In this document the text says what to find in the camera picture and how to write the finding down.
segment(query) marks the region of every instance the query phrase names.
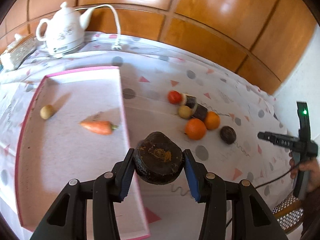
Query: white patterned tablecloth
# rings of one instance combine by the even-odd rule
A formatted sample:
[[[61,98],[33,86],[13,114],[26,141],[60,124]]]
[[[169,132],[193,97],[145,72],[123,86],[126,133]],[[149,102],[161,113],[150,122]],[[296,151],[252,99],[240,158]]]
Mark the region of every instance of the white patterned tablecloth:
[[[182,150],[191,149],[196,161],[224,180],[250,180],[258,185],[286,172],[288,153],[258,140],[259,131],[286,133],[276,119],[276,100],[235,73],[200,56],[156,41],[122,35],[122,50],[112,51],[115,34],[86,33],[86,45],[62,59],[37,49],[13,72],[0,73],[0,210],[20,239],[31,233],[19,225],[14,195],[17,142],[27,107],[44,75],[63,70],[115,65],[120,67],[131,147],[153,131],[161,131]],[[208,131],[200,141],[184,134],[186,120],[169,104],[169,90],[197,97],[200,104],[220,115],[221,126],[236,131],[236,142],[226,145],[219,130]],[[204,204],[190,197],[185,174],[173,183],[155,186],[140,182],[150,218],[150,239],[198,239]],[[289,176],[258,190],[270,208],[292,190]],[[231,217],[230,202],[227,218]],[[231,226],[227,230],[231,236]]]

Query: kettle lid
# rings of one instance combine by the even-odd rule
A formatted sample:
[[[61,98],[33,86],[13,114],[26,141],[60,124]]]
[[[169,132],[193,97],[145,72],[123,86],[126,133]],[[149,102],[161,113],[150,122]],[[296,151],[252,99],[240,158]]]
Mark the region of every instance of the kettle lid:
[[[55,13],[54,17],[61,17],[61,16],[64,16],[64,15],[67,15],[69,13],[73,13],[76,11],[72,7],[67,7],[67,5],[68,5],[67,2],[63,2],[60,5],[61,9]]]

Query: white cable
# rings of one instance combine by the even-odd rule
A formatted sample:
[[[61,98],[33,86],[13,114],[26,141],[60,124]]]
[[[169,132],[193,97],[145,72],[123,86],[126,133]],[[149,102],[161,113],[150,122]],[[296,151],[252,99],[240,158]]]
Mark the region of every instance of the white cable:
[[[96,8],[103,7],[103,6],[108,6],[112,11],[113,16],[115,17],[115,22],[116,22],[116,27],[117,27],[117,38],[116,38],[116,41],[115,41],[115,44],[114,44],[113,48],[121,49],[121,45],[120,45],[121,27],[120,27],[119,17],[118,17],[118,14],[117,14],[116,10],[113,8],[112,5],[110,5],[110,4],[102,4],[102,5],[98,5],[98,6],[95,6],[95,7],[77,8],[76,11],[86,10],[86,9],[96,9]]]

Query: electric kettle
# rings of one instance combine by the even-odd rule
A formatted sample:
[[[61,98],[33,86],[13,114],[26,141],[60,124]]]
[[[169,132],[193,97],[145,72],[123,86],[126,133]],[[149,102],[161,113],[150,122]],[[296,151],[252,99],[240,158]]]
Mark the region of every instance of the electric kettle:
[[[95,9],[89,8],[81,15],[72,7],[67,7],[67,2],[63,2],[60,7],[51,20],[41,19],[36,29],[37,39],[46,42],[49,54],[54,57],[62,57],[81,46],[84,42],[84,31]],[[47,24],[47,29],[42,37],[40,30],[44,23]]]

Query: orange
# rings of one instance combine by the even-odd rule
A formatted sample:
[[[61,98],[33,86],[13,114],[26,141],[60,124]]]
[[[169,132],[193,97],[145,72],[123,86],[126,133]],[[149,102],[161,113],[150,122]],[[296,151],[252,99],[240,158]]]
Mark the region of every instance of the orange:
[[[217,129],[220,125],[220,116],[215,112],[209,111],[204,119],[204,124],[208,130]]]
[[[185,127],[185,133],[192,140],[200,140],[205,133],[207,132],[207,128],[205,124],[200,119],[191,119],[187,122]]]

